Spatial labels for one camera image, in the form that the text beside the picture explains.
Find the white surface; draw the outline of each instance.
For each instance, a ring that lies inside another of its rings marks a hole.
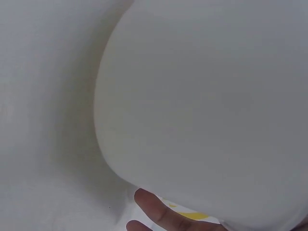
[[[130,186],[101,157],[92,102],[129,4],[0,1],[0,230],[111,231],[124,212]]]
[[[308,2],[143,0],[117,25],[95,95],[107,163],[235,230],[307,214]]]

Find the white wall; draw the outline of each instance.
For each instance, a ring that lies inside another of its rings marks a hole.
[[[110,230],[125,189],[103,161],[93,88],[127,0],[0,2],[0,229]]]

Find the human hand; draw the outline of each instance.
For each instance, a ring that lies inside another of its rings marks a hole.
[[[191,220],[174,212],[154,194],[143,189],[136,191],[135,201],[155,224],[167,231],[226,231],[222,225]],[[128,231],[152,231],[136,220],[130,221],[126,228]]]

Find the toilet lid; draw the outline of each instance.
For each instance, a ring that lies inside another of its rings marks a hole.
[[[307,9],[134,3],[96,83],[95,127],[110,167],[231,228],[295,226],[308,212]]]

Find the yellow object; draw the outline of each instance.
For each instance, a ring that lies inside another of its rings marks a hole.
[[[178,207],[178,205],[173,205],[171,203],[168,203],[169,207],[170,208],[176,208]],[[197,213],[197,212],[180,212],[180,211],[177,211],[178,209],[176,209],[175,211],[178,213],[178,214],[181,214],[182,216],[184,217],[187,217],[189,219],[193,219],[193,220],[201,220],[201,219],[206,219],[208,218],[209,216],[208,215],[205,215],[203,213]]]
[[[201,219],[205,219],[208,218],[208,215],[202,214],[202,213],[180,213],[184,217],[187,217],[189,219],[193,219],[193,220],[201,220]]]

